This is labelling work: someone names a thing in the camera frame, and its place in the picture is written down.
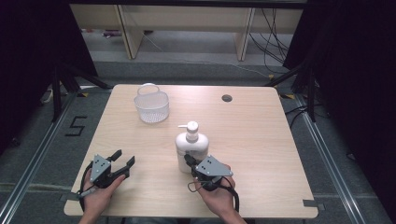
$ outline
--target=white bottle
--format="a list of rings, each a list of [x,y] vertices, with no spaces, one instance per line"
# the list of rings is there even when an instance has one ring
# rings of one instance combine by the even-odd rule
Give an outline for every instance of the white bottle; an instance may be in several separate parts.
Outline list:
[[[198,123],[195,121],[178,127],[187,128],[187,132],[179,134],[175,140],[178,168],[181,172],[191,173],[191,168],[186,164],[184,155],[190,154],[196,160],[202,161],[207,156],[209,140],[204,134],[198,133]]]

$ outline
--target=metal rail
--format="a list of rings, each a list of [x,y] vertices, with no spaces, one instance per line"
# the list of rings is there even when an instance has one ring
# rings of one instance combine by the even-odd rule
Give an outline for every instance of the metal rail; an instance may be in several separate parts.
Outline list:
[[[69,93],[69,95],[66,97],[63,113],[61,113],[59,118],[52,122],[49,126],[46,135],[41,141],[37,151],[35,152],[35,155],[26,167],[23,175],[21,176],[21,179],[12,190],[11,194],[8,196],[7,201],[3,204],[0,212],[1,223],[8,224],[13,218],[18,206],[23,199],[23,196],[26,193],[26,190],[29,188],[29,185],[35,177],[38,169],[40,168],[41,162],[44,160],[56,133],[58,132],[61,124],[63,123],[65,115],[67,114],[67,110],[69,109],[74,99],[76,99],[76,97],[76,92]]]
[[[296,95],[297,105],[302,106],[305,105],[304,99],[301,95]],[[327,168],[327,171],[334,183],[334,186],[340,196],[342,203],[346,209],[347,214],[352,223],[356,224],[364,224],[367,223],[361,213],[361,209],[359,208],[358,203],[356,202],[355,198],[352,195],[345,179],[343,178],[340,170],[338,169],[337,164],[335,163],[334,159],[332,158],[332,153],[327,148],[327,145],[320,134],[318,126],[315,122],[311,121],[307,113],[303,113],[304,121],[306,126],[308,127],[309,132],[312,135],[312,138],[317,145],[318,152]]]

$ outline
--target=floor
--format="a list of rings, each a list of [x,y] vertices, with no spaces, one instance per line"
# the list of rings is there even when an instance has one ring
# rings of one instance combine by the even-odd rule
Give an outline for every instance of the floor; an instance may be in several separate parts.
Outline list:
[[[181,64],[192,66],[194,72],[204,72],[207,67],[217,66],[222,70],[229,69],[230,76],[235,70],[238,76],[255,74],[270,80],[270,75],[280,76],[286,70],[281,62],[264,54],[250,38],[247,56],[243,62],[238,62],[233,46],[233,35],[223,33],[196,32],[165,32],[147,33],[143,39],[137,57],[130,60],[127,57],[122,38],[102,36],[102,30],[83,31],[83,36],[90,50],[92,59],[99,72],[99,77],[109,82],[128,83],[129,78],[136,74],[115,72],[115,67],[138,67],[142,74],[159,76],[169,70],[177,70]],[[263,46],[266,42],[259,34],[253,37]],[[285,46],[290,44],[292,35],[279,35]],[[282,54],[277,46],[268,45],[278,59]],[[155,67],[156,63],[164,64]],[[304,104],[304,95],[294,95],[290,91],[292,78],[279,84],[277,89],[285,112]],[[49,141],[48,146],[42,146],[42,139],[47,130],[51,129],[51,104],[43,104],[33,114],[21,133],[23,141],[18,147],[11,147],[0,157],[0,203],[12,196],[14,187],[18,186],[26,168],[31,168],[29,162],[35,158],[38,148],[44,148],[42,160],[30,173],[31,182],[21,193],[24,195],[17,202],[17,207],[9,214],[10,223],[77,223],[78,217],[67,217],[63,213],[64,196],[71,189],[76,173],[94,134],[95,124],[106,106],[108,91],[91,92],[89,97],[74,96],[67,113],[59,124],[59,129]],[[303,162],[308,182],[318,204],[319,215],[314,219],[257,219],[256,223],[293,224],[293,223],[391,223],[381,203],[376,198],[370,184],[365,179],[356,162],[346,156],[347,145],[337,134],[337,128],[332,124],[325,108],[316,108],[317,122],[310,122],[303,113],[297,117],[299,110],[288,113],[287,118],[292,124],[291,131]],[[70,133],[69,124],[73,118],[89,115],[84,134],[79,138],[67,138]],[[99,223],[120,223],[120,218],[105,217]]]

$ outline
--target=black curtain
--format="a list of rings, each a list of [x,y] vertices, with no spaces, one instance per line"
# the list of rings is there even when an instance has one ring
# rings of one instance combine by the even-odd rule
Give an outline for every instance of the black curtain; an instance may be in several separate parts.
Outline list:
[[[1,1],[0,27],[2,154],[38,106],[52,81],[56,62],[72,64],[92,76],[97,73],[67,4],[50,0]]]

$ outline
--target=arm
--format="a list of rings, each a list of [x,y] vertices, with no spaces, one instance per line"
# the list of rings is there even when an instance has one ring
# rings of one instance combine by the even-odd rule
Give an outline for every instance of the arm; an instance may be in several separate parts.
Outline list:
[[[92,183],[90,182],[91,170],[85,176],[84,189],[89,188]],[[95,192],[84,197],[85,211],[79,224],[93,224],[96,223],[99,216],[105,211],[110,204],[111,195],[116,188],[125,179],[125,175],[119,176],[113,183],[106,189],[97,189]]]
[[[235,181],[232,177],[227,176],[224,178],[230,181],[233,188],[235,187]],[[195,189],[197,189],[209,210],[219,216],[226,224],[246,223],[239,213],[233,209],[233,195],[229,191],[220,188],[207,191],[202,188],[201,183],[196,178],[194,178],[194,184]],[[230,186],[229,182],[225,179],[221,180],[221,185]]]

